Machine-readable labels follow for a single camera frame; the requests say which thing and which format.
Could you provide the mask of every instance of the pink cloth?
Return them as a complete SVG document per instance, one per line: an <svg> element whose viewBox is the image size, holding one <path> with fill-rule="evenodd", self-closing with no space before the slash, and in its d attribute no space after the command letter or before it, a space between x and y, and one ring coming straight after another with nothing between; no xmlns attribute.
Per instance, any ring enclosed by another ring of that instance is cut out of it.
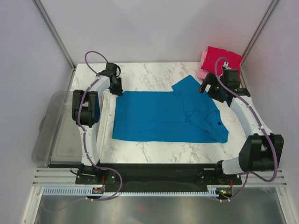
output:
<svg viewBox="0 0 299 224"><path fill-rule="evenodd" d="M200 67L199 67L199 70L197 73L197 78L200 78L200 79L205 79L206 75L209 73L207 70L201 69L201 67L206 59L206 55L207 55L207 51L203 50L201 53Z"/></svg>

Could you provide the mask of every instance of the folded blue fabric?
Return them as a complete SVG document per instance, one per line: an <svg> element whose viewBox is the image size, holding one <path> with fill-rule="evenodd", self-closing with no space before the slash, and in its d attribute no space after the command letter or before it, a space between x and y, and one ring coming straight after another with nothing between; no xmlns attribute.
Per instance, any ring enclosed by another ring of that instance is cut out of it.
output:
<svg viewBox="0 0 299 224"><path fill-rule="evenodd" d="M125 91L116 99L113 136L127 141L227 142L220 112L187 76L172 92Z"/></svg>

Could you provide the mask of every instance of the transparent container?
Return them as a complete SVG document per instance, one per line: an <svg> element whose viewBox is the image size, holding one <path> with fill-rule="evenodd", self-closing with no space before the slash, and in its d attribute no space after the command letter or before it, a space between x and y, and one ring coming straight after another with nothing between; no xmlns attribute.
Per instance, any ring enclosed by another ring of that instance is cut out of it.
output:
<svg viewBox="0 0 299 224"><path fill-rule="evenodd" d="M81 137L78 126L71 117L72 91L57 92L52 96L32 153L32 160L50 164L80 164Z"/></svg>

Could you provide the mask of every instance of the reflective floor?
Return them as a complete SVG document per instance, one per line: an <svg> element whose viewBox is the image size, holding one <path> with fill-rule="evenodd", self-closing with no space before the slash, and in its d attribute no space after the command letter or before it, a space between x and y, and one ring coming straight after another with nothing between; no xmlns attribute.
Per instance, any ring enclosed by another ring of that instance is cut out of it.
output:
<svg viewBox="0 0 299 224"><path fill-rule="evenodd" d="M43 196L58 209L77 196ZM203 197L120 196L81 201L53 214L39 208L36 224L285 224L275 189L245 189L234 201Z"/></svg>

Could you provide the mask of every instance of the table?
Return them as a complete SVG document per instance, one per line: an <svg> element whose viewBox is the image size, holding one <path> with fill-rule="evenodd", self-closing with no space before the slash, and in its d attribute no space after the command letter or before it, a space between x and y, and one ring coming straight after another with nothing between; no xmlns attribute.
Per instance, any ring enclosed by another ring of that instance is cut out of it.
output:
<svg viewBox="0 0 299 224"><path fill-rule="evenodd" d="M196 78L199 63L118 63L121 67L124 91L172 91L171 86L188 75ZM105 63L91 66L98 72ZM95 74L86 66L78 64L71 91L87 87ZM116 96L109 90L103 93L97 147L101 162L118 163L215 163L238 156L245 140L242 126L226 103L215 101L221 119L229 131L228 141L222 143L183 142L130 142L112 139Z"/></svg>

